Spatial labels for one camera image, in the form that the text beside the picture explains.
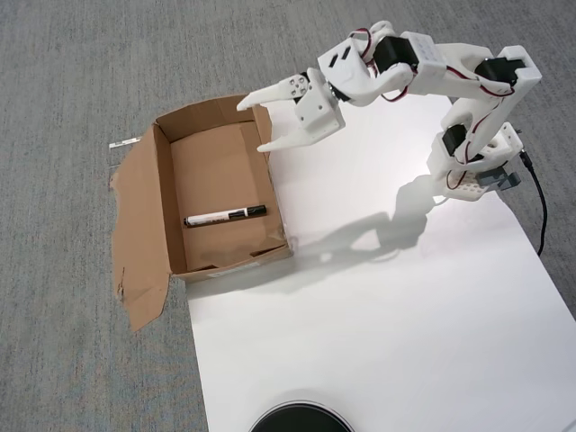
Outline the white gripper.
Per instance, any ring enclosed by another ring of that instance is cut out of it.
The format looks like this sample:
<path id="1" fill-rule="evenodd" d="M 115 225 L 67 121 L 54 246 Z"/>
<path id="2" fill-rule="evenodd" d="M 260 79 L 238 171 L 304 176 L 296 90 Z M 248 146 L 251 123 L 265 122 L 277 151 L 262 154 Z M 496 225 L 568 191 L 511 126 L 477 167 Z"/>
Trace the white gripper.
<path id="1" fill-rule="evenodd" d="M 298 100 L 295 113 L 300 122 L 299 129 L 258 146 L 258 152 L 309 146 L 345 127 L 338 100 L 325 84 L 312 81 L 315 74 L 314 68 L 308 68 L 303 73 L 249 93 L 237 104 L 238 111 L 245 111 L 259 104 Z"/>

